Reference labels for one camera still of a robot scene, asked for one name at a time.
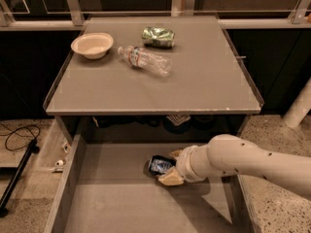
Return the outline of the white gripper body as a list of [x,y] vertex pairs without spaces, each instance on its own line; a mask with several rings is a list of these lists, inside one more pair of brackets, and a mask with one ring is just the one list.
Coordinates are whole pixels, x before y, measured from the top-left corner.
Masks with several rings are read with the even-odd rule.
[[201,182],[207,178],[208,159],[205,146],[190,146],[177,157],[177,171],[189,182]]

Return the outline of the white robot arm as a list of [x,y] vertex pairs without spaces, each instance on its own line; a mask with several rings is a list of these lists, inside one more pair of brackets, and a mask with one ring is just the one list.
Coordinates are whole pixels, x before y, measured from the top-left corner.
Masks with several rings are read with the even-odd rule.
[[175,151],[176,165],[157,179],[173,186],[207,178],[253,176],[274,183],[303,198],[311,196],[311,158],[261,149],[229,134],[213,137],[208,144]]

